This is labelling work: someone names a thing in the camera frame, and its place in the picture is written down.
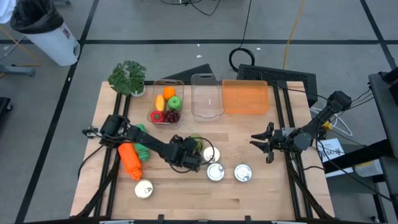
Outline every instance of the white pot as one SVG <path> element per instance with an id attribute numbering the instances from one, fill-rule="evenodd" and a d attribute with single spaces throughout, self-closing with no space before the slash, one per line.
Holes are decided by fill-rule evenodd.
<path id="1" fill-rule="evenodd" d="M 142 91 L 142 93 L 138 94 L 137 90 L 136 90 L 136 92 L 135 93 L 131 93 L 131 95 L 134 96 L 134 97 L 140 97 L 140 96 L 142 96 L 145 93 L 146 89 L 147 88 L 144 85 L 144 90 Z"/>

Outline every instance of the trash bag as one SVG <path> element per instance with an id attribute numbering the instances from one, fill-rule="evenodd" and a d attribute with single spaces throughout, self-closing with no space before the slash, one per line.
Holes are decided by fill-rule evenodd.
<path id="1" fill-rule="evenodd" d="M 23 34 L 51 32 L 63 24 L 52 0 L 19 0 L 11 17 L 11 27 Z"/>

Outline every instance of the tin can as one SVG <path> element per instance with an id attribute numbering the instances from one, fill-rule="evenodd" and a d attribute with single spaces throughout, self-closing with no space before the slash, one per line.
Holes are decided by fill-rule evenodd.
<path id="1" fill-rule="evenodd" d="M 139 198 L 147 198 L 153 191 L 154 187 L 149 180 L 140 180 L 135 188 L 136 195 Z"/>
<path id="2" fill-rule="evenodd" d="M 221 180 L 224 177 L 224 173 L 224 167 L 218 163 L 210 164 L 210 166 L 207 167 L 207 176 L 212 181 Z"/>
<path id="3" fill-rule="evenodd" d="M 202 155 L 203 159 L 208 162 L 211 157 L 213 157 L 213 148 L 207 147 L 204 151 L 203 151 L 203 155 Z M 214 157 L 213 159 L 211 159 L 211 161 L 209 163 L 215 163 L 220 159 L 220 151 L 214 147 Z"/>
<path id="4" fill-rule="evenodd" d="M 240 164 L 235 168 L 235 178 L 240 182 L 246 182 L 251 179 L 252 172 L 248 165 Z"/>

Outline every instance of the white paper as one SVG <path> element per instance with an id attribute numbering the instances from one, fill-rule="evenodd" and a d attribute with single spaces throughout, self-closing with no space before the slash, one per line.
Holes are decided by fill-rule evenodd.
<path id="1" fill-rule="evenodd" d="M 344 154 L 344 150 L 337 138 L 321 140 L 320 142 L 322 142 L 323 146 L 325 147 L 325 152 L 327 153 L 327 155 L 330 159 L 340 157 L 341 155 Z M 323 152 L 322 145 L 319 142 L 318 142 L 318 150 L 320 151 L 320 153 L 322 155 L 322 162 L 328 161 L 329 159 Z M 354 172 L 352 168 L 345 168 L 344 171 L 346 171 L 347 173 Z M 336 175 L 341 175 L 341 174 L 345 174 L 345 173 L 341 170 L 338 170 L 338 171 L 334 171 L 329 174 L 326 174 L 326 177 L 334 177 Z"/>

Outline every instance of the concrete floor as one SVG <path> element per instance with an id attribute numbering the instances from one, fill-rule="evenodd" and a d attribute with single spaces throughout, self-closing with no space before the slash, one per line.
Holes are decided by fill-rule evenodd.
<path id="1" fill-rule="evenodd" d="M 85 27 L 88 31 L 76 67 L 59 67 L 36 46 L 24 44 L 41 64 L 36 69 L 36 76 L 6 75 L 0 78 L 0 96 L 10 97 L 14 102 L 14 110 L 0 129 L 0 179 L 3 180 L 0 182 L 0 223 L 14 223 L 16 220 L 39 154 L 45 148 L 45 137 L 64 85 L 70 84 L 70 88 L 60 116 L 53 119 L 59 118 L 25 222 L 69 216 L 77 183 L 76 173 L 87 142 L 81 130 L 87 128 L 93 119 L 100 83 L 107 79 L 118 62 L 135 60 L 145 65 L 148 80 L 204 63 L 209 63 L 212 70 L 223 78 L 236 76 L 229 66 L 228 55 L 238 44 L 228 44 L 227 40 L 242 38 L 248 0 L 222 0 L 211 17 L 200 14 L 191 6 L 168 6 L 156 0 L 71 2 L 72 5 L 57 6 L 57 9 L 76 38 L 85 37 Z M 197 6 L 211 11 L 215 3 L 203 0 Z M 398 40 L 398 25 L 394 22 L 398 20 L 396 1 L 367 0 L 366 3 L 383 38 Z M 300 1 L 253 0 L 246 39 L 286 40 L 299 7 Z M 90 11 L 94 12 L 93 21 L 91 26 L 86 26 Z M 21 37 L 8 24 L 4 28 L 14 38 Z M 141 44 L 139 41 L 110 40 L 159 42 Z M 168 44 L 163 40 L 177 41 Z M 194 41 L 179 44 L 178 40 Z M 203 44 L 203 40 L 211 40 L 210 43 L 221 41 Z M 370 73 L 391 70 L 359 0 L 307 0 L 294 40 L 330 40 L 293 43 L 287 60 L 289 70 L 317 74 L 318 93 L 323 96 L 342 90 L 356 98 L 367 90 Z M 360 41 L 334 40 L 376 42 L 362 44 Z M 0 55 L 6 52 L 5 47 L 11 45 L 0 32 Z M 265 41 L 262 44 L 244 44 L 244 47 L 254 52 L 256 65 L 282 68 L 283 42 L 272 44 Z M 398 45 L 388 45 L 388 49 L 398 60 Z M 236 54 L 234 61 L 235 64 L 249 63 L 249 58 Z M 34 62 L 17 48 L 1 63 Z M 348 111 L 342 118 L 352 130 L 355 141 L 371 144 L 386 137 L 373 101 Z M 328 182 L 337 217 L 369 222 L 368 217 L 376 214 L 369 192 L 361 190 L 345 177 L 333 177 Z M 387 193 L 383 184 L 380 188 L 384 194 Z M 389 223 L 397 223 L 390 207 L 388 216 Z"/>

